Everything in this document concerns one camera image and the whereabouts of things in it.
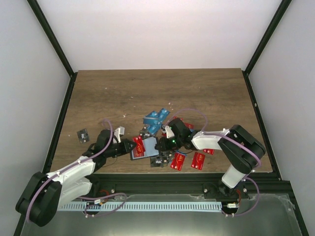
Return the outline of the black leather card holder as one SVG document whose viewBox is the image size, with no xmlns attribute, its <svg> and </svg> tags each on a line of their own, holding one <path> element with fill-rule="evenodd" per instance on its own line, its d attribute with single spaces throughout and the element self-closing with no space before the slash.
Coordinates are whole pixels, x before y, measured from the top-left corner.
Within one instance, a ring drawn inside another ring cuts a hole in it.
<svg viewBox="0 0 315 236">
<path fill-rule="evenodd" d="M 145 146 L 145 155 L 144 155 L 144 157 L 134 158 L 133 151 L 132 151 L 131 154 L 130 154 L 131 161 L 140 160 L 140 159 L 149 158 L 149 157 L 155 157 L 155 156 L 158 156 L 160 154 L 160 151 L 155 149 L 155 145 L 158 142 L 158 138 L 156 138 L 156 137 L 149 137 L 149 138 L 145 138 L 145 139 L 142 139 L 142 140 L 143 140 L 143 143 L 144 143 L 144 146 Z"/>
</svg>

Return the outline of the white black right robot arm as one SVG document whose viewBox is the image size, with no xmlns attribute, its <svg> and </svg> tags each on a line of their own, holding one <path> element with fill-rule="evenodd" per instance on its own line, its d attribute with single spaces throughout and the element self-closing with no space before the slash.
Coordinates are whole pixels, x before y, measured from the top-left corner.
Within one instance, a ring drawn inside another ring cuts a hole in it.
<svg viewBox="0 0 315 236">
<path fill-rule="evenodd" d="M 155 149 L 161 152 L 185 148 L 193 151 L 221 150 L 225 154 L 230 166 L 219 184 L 219 193 L 224 198 L 236 193 L 236 186 L 261 166 L 261 158 L 266 154 L 263 144 L 240 125 L 206 132 L 190 130 L 180 118 L 176 118 L 163 128 L 163 132 L 166 135 L 155 145 Z"/>
</svg>

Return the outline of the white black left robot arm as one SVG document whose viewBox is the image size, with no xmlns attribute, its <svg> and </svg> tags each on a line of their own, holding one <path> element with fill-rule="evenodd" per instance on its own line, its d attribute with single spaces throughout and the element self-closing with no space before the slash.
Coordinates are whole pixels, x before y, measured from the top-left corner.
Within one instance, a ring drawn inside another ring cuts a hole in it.
<svg viewBox="0 0 315 236">
<path fill-rule="evenodd" d="M 122 130 L 122 127 L 115 131 L 102 130 L 96 142 L 71 164 L 47 174 L 32 175 L 15 210 L 42 227 L 72 200 L 82 196 L 96 198 L 101 187 L 92 174 L 103 167 L 108 158 L 128 154 L 136 148 L 136 142 L 121 138 Z"/>
</svg>

